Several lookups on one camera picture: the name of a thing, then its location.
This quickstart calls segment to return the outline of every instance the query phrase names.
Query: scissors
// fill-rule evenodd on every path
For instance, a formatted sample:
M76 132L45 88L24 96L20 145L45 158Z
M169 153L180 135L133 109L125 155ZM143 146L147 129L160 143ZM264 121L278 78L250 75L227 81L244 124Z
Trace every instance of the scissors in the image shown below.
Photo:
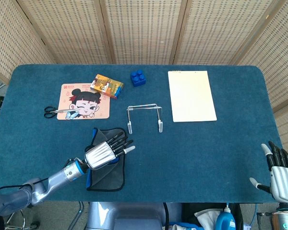
M48 106L44 109L44 118L53 118L57 113L67 113L67 112L73 112L78 111L79 109L61 109L57 110L57 108Z

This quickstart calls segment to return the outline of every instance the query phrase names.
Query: cartoon girl mouse pad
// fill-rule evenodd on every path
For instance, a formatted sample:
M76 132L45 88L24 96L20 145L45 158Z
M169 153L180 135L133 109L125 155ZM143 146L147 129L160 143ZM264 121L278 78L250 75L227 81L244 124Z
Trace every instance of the cartoon girl mouse pad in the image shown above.
M63 84L61 88L59 110L71 109L59 113L59 120L105 119L109 117L110 98L90 89L90 83Z

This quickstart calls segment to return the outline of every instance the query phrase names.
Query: notepad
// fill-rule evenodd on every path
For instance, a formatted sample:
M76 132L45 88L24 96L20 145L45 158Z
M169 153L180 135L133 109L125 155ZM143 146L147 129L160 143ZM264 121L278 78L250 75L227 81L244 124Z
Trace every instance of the notepad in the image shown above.
M169 71L174 122L216 121L207 71Z

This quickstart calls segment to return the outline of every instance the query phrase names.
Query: box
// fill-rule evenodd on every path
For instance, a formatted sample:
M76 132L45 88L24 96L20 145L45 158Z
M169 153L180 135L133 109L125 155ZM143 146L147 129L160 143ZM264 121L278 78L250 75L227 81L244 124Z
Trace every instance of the box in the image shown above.
M92 90L95 90L115 99L117 99L123 87L123 83L100 74L96 75L94 81L91 84Z

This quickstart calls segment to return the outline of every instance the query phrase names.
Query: blue bottle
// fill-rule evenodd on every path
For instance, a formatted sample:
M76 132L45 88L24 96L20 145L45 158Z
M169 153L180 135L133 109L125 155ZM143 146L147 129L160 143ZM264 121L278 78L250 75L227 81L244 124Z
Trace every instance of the blue bottle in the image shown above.
M228 204L224 209L224 212L221 212L220 215L216 219L216 230L235 230L236 223L235 219L230 213L230 209Z

